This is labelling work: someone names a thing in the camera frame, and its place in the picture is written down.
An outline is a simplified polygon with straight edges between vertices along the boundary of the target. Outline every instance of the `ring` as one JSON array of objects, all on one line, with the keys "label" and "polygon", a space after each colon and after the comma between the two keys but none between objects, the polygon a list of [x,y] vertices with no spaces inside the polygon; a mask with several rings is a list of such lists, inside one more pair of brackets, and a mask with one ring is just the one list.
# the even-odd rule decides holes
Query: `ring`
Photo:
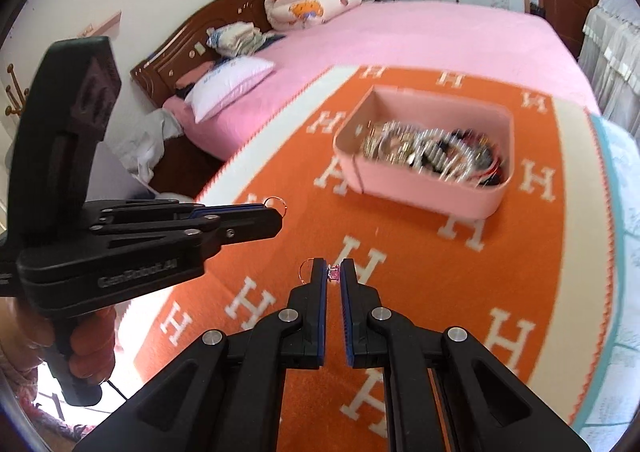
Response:
[{"label": "ring", "polygon": [[300,279],[300,282],[301,282],[303,285],[306,285],[306,282],[305,282],[305,280],[302,278],[302,267],[305,265],[305,263],[306,263],[307,261],[312,261],[312,260],[314,260],[314,259],[313,259],[313,257],[309,257],[308,259],[305,259],[304,261],[302,261],[302,264],[300,264],[300,267],[299,267],[299,269],[298,269],[298,278]]},{"label": "ring", "polygon": [[287,204],[285,203],[285,201],[277,196],[269,196],[267,199],[264,200],[264,203],[262,203],[264,206],[267,206],[267,202],[270,199],[277,199],[278,201],[280,201],[280,203],[282,203],[284,205],[284,214],[282,215],[282,219],[284,219],[284,216],[287,215]]}]

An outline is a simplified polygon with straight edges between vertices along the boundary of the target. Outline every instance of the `black handle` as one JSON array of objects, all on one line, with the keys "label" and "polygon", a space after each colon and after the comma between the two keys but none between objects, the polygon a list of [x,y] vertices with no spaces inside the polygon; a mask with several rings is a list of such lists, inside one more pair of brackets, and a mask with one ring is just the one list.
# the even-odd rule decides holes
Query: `black handle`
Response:
[{"label": "black handle", "polygon": [[102,388],[100,385],[90,385],[84,378],[77,378],[69,370],[69,358],[74,353],[71,349],[71,333],[86,317],[90,315],[52,321],[56,341],[51,347],[45,348],[44,360],[51,375],[60,384],[65,402],[73,406],[89,407],[100,402]]}]

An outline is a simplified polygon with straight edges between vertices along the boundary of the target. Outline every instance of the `mattress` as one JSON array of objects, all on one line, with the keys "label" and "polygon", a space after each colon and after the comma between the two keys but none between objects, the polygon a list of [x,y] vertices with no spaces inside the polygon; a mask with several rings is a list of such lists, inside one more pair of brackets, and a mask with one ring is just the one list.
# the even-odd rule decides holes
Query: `mattress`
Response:
[{"label": "mattress", "polygon": [[177,97],[164,107],[200,149],[229,159],[323,70],[336,65],[448,68],[540,90],[598,111],[590,84],[553,28],[506,10],[439,2],[365,3],[289,32],[260,57],[276,71],[217,116],[195,124]]}]

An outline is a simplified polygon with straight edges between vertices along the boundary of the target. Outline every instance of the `white pillow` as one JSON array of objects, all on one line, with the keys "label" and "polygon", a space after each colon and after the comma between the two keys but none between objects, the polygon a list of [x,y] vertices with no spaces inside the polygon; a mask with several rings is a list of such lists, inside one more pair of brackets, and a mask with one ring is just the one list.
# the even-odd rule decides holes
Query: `white pillow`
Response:
[{"label": "white pillow", "polygon": [[184,100],[196,124],[212,118],[238,100],[273,71],[274,63],[259,57],[236,57],[198,80]]}]

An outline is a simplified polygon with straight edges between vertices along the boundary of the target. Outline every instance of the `jewelry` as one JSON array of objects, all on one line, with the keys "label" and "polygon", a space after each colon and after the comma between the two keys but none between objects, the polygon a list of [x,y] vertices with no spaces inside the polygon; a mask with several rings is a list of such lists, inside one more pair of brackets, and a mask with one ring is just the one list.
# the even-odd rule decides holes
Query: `jewelry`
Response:
[{"label": "jewelry", "polygon": [[361,144],[367,159],[401,165],[415,172],[433,172],[443,181],[477,186],[503,180],[498,147],[472,129],[421,129],[398,121],[369,124]]}]

